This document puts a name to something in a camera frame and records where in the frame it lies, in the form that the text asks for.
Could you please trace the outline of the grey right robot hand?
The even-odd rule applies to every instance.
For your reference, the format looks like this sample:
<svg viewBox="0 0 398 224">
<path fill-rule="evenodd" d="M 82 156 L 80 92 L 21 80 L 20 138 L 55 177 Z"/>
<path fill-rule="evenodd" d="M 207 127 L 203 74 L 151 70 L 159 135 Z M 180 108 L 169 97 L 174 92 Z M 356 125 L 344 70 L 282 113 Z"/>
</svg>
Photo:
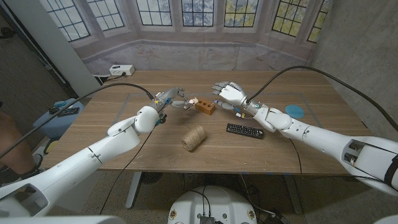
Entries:
<svg viewBox="0 0 398 224">
<path fill-rule="evenodd" d="M 249 101 L 243 88 L 235 82 L 219 82 L 212 86 L 213 94 L 218 95 L 217 104 L 226 110 L 235 107 L 244 108 L 249 114 L 255 116 L 259 109 Z"/>
</svg>

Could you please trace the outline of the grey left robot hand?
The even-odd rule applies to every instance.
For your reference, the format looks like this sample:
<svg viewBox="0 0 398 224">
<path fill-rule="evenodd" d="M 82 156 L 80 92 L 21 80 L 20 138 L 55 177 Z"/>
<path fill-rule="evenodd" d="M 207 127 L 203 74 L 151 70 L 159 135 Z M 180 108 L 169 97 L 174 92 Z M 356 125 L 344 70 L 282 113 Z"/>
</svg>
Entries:
<svg viewBox="0 0 398 224">
<path fill-rule="evenodd" d="M 171 88 L 165 92 L 160 92 L 156 98 L 149 104 L 158 113 L 165 109 L 168 105 L 173 108 L 190 108 L 193 103 L 190 103 L 184 94 L 184 89 L 180 87 Z"/>
</svg>

